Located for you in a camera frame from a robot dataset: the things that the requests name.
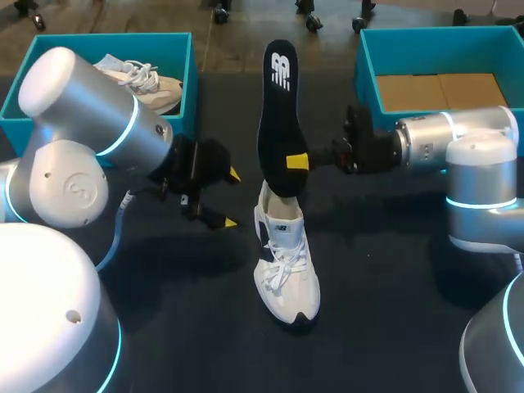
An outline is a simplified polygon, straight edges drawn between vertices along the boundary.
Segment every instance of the white sneaker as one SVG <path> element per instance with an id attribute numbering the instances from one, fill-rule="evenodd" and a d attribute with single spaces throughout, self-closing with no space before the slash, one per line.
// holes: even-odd
<path id="1" fill-rule="evenodd" d="M 182 99 L 182 83 L 175 78 L 159 76 L 156 67 L 139 61 L 122 61 L 105 55 L 95 68 L 125 86 L 158 115 L 171 111 Z"/>
<path id="2" fill-rule="evenodd" d="M 284 323 L 309 322 L 318 313 L 320 286 L 296 198 L 280 198 L 264 181 L 255 229 L 261 246 L 254 273 L 260 297 Z"/>

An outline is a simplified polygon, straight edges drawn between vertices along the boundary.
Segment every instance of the cable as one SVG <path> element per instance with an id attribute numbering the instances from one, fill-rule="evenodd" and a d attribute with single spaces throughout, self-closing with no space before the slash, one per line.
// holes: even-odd
<path id="1" fill-rule="evenodd" d="M 116 217 L 115 217 L 115 235 L 113 236 L 113 242 L 111 243 L 111 247 L 109 251 L 107 252 L 106 256 L 100 262 L 96 269 L 98 272 L 102 271 L 107 264 L 111 261 L 113 256 L 116 253 L 116 250 L 118 249 L 118 245 L 120 244 L 120 237 L 122 235 L 122 222 L 124 221 L 124 212 L 125 209 L 129 206 L 131 201 L 135 198 L 135 195 L 131 193 L 130 190 L 128 190 L 125 193 L 124 199 L 120 203 L 120 206 L 118 210 L 116 211 Z"/>
<path id="2" fill-rule="evenodd" d="M 515 267 L 517 268 L 517 275 L 522 273 L 522 261 L 520 254 L 514 254 L 515 257 Z"/>

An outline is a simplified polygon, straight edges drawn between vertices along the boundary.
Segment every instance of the teal box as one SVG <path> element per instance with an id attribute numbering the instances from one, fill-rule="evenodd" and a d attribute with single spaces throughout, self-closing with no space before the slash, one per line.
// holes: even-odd
<path id="1" fill-rule="evenodd" d="M 523 65 L 524 42 L 512 26 L 366 29 L 360 34 L 355 89 L 373 125 L 391 130 L 398 119 L 431 112 L 386 112 L 377 76 L 492 73 L 524 130 Z M 524 142 L 518 153 L 524 156 Z"/>
<path id="2" fill-rule="evenodd" d="M 53 47 L 67 47 L 91 64 L 107 53 L 121 60 L 135 60 L 158 67 L 158 73 L 183 81 L 180 114 L 163 116 L 176 134 L 194 138 L 198 100 L 198 72 L 190 33 L 38 35 L 18 70 L 0 111 L 2 127 L 18 156 L 24 152 L 33 121 L 18 106 L 20 85 L 29 68 Z"/>

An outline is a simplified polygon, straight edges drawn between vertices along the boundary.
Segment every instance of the yellow tape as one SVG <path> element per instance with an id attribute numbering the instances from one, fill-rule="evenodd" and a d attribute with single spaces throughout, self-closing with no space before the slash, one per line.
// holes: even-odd
<path id="1" fill-rule="evenodd" d="M 237 171 L 232 166 L 229 167 L 229 174 L 232 175 L 236 180 L 241 182 L 240 176 L 238 176 Z"/>
<path id="2" fill-rule="evenodd" d="M 226 217 L 225 228 L 231 228 L 231 227 L 236 227 L 236 226 L 237 226 L 237 223 L 235 223 L 232 219 L 229 219 Z"/>
<path id="3" fill-rule="evenodd" d="M 288 169 L 309 170 L 308 153 L 297 154 L 295 156 L 287 156 L 286 165 Z"/>

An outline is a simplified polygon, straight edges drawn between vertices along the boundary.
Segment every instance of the black insole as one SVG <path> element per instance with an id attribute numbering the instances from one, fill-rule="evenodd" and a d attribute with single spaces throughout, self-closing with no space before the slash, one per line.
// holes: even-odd
<path id="1" fill-rule="evenodd" d="M 307 168 L 300 169 L 297 165 L 288 168 L 288 157 L 292 159 L 308 152 L 296 113 L 298 73 L 298 56 L 293 45 L 281 39 L 271 42 L 264 54 L 264 102 L 258 153 L 264 178 L 280 197 L 299 195 L 309 173 Z"/>

